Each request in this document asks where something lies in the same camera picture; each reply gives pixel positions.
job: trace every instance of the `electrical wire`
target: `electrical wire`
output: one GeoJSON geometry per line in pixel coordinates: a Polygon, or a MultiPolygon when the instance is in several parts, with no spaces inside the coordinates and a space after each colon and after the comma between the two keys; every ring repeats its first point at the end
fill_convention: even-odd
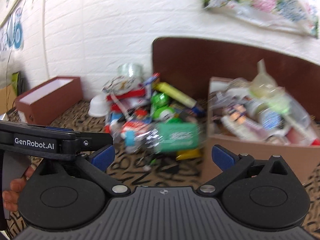
{"type": "Polygon", "coordinates": [[[41,35],[42,35],[42,48],[43,48],[43,59],[44,59],[44,67],[47,74],[47,79],[50,79],[49,68],[48,68],[48,60],[47,60],[47,50],[45,45],[45,31],[44,31],[44,14],[45,14],[45,0],[42,0],[42,16],[41,16],[41,35]]]}
{"type": "MultiPolygon", "coordinates": [[[[22,9],[21,9],[21,16],[20,16],[19,22],[17,24],[19,24],[20,21],[21,21],[23,8],[24,8],[24,6],[26,4],[26,1],[27,0],[24,0],[23,6],[22,6],[22,9]]],[[[8,57],[7,69],[6,69],[6,74],[5,74],[6,75],[5,76],[5,83],[6,83],[6,87],[5,87],[5,103],[6,103],[7,112],[9,111],[8,104],[9,104],[9,97],[10,97],[10,91],[9,91],[9,94],[8,94],[8,69],[9,69],[9,61],[10,61],[11,53],[12,53],[12,50],[13,50],[14,42],[15,42],[15,39],[16,39],[17,31],[18,31],[18,28],[16,30],[14,30],[14,36],[13,36],[13,40],[12,40],[12,47],[11,47],[10,54],[9,54],[9,57],[8,57]]]]}

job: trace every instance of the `logo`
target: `logo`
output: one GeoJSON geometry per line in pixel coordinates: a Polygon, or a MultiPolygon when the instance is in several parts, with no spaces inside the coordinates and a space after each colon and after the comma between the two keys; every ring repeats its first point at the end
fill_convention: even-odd
{"type": "Polygon", "coordinates": [[[190,140],[192,139],[191,132],[174,132],[170,134],[171,140],[190,140]]]}
{"type": "Polygon", "coordinates": [[[160,192],[162,195],[166,195],[166,194],[169,193],[169,191],[166,190],[166,189],[161,189],[159,192],[160,192]]]}
{"type": "Polygon", "coordinates": [[[13,145],[40,152],[57,152],[57,141],[54,139],[30,136],[25,134],[14,134],[13,145]]]}

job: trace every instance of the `blue gripper pad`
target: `blue gripper pad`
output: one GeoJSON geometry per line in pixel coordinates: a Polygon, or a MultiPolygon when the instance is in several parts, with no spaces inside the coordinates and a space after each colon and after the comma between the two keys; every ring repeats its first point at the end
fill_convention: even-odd
{"type": "Polygon", "coordinates": [[[225,149],[220,145],[212,147],[212,160],[222,170],[225,171],[239,160],[239,157],[233,152],[225,149]]]}
{"type": "Polygon", "coordinates": [[[52,127],[52,126],[46,126],[45,128],[49,130],[56,130],[56,131],[62,131],[62,132],[74,132],[72,129],[68,129],[68,128],[59,128],[59,127],[52,127]]]}
{"type": "Polygon", "coordinates": [[[115,148],[112,145],[107,145],[98,151],[95,151],[88,156],[87,160],[99,170],[105,172],[106,169],[115,160],[115,148]]]}

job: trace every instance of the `red box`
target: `red box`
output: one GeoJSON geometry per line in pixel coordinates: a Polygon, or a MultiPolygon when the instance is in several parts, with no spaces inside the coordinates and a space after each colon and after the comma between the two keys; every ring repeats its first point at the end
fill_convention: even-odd
{"type": "Polygon", "coordinates": [[[22,122],[50,125],[82,99],[80,77],[58,76],[18,96],[15,104],[22,122]]]}

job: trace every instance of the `cardboard box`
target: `cardboard box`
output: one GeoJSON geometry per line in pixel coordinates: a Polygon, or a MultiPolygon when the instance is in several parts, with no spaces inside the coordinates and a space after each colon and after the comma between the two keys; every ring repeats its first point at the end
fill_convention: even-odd
{"type": "Polygon", "coordinates": [[[16,97],[17,95],[11,84],[0,89],[0,115],[6,113],[14,107],[14,100],[16,97]]]}
{"type": "Polygon", "coordinates": [[[22,121],[49,125],[82,99],[80,77],[55,77],[18,96],[15,103],[22,121]]]}
{"type": "MultiPolygon", "coordinates": [[[[226,78],[212,78],[211,80],[218,81],[220,85],[223,82],[229,82],[232,79],[226,78]]],[[[268,160],[271,155],[281,155],[288,163],[290,168],[296,174],[301,183],[304,183],[311,172],[320,163],[320,146],[278,146],[262,142],[244,142],[240,141],[237,137],[214,134],[212,132],[212,111],[208,109],[207,119],[207,142],[204,151],[204,159],[201,173],[201,182],[205,183],[214,178],[222,171],[214,164],[211,157],[212,147],[215,144],[220,144],[226,149],[234,152],[235,154],[248,153],[255,159],[268,160]]],[[[315,132],[318,130],[315,124],[312,124],[315,132]]]]}

